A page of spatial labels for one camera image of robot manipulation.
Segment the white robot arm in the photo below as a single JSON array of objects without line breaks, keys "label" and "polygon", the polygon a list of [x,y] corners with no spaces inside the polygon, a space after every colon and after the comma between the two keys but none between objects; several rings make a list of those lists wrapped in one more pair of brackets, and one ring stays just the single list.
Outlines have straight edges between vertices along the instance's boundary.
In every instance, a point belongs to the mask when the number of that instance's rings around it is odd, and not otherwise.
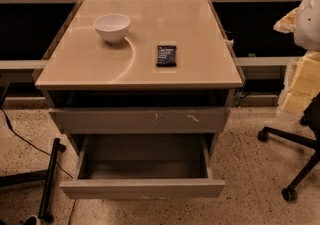
[{"label": "white robot arm", "polygon": [[320,50],[320,0],[303,0],[296,13],[294,42],[306,50]]}]

